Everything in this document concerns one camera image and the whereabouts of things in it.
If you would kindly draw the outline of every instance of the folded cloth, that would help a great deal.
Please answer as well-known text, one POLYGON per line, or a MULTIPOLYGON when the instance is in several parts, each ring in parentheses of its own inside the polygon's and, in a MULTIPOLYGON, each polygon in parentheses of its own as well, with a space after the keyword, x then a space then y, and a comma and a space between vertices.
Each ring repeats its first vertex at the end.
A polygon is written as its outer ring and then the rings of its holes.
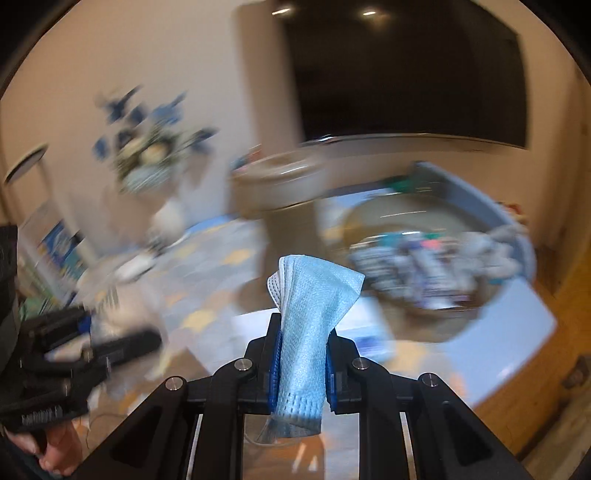
POLYGON ((320 433, 326 399, 326 342, 353 306, 364 275, 340 265, 289 255, 267 286, 281 312, 277 407, 259 441, 320 433))

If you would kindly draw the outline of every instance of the table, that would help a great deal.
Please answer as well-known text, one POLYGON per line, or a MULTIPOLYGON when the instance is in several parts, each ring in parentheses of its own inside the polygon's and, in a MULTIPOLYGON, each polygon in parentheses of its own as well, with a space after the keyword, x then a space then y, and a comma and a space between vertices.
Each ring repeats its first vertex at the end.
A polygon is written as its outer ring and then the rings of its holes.
MULTIPOLYGON (((325 242, 339 241, 339 225, 350 208, 383 192, 322 200, 319 222, 325 242)), ((171 375, 200 378, 242 356, 245 340, 233 331, 233 319, 273 306, 258 280, 266 243, 260 221, 220 217, 195 226, 190 233, 160 257, 152 271, 126 287, 157 313, 167 346, 157 358, 118 375, 92 395, 89 418, 77 424, 89 450, 163 379, 171 375)), ((399 340, 397 356, 386 367, 414 378, 434 372, 474 407, 537 352, 554 326, 552 315, 528 281, 515 278, 480 318, 454 338, 442 343, 399 340)), ((247 431, 254 420, 247 420, 247 431)), ((356 416, 336 417, 325 411, 319 437, 281 449, 245 445, 244 477, 354 478, 357 451, 356 416)))

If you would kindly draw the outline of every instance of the wooden floor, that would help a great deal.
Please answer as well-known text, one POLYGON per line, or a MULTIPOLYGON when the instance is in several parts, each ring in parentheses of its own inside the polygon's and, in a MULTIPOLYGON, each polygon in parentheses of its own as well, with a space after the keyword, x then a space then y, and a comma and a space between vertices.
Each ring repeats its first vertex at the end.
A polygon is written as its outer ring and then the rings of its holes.
POLYGON ((591 248, 556 297, 544 287, 543 275, 535 289, 556 317, 556 332, 529 364, 476 408, 514 454, 556 415, 566 397, 561 381, 581 353, 591 353, 591 248))

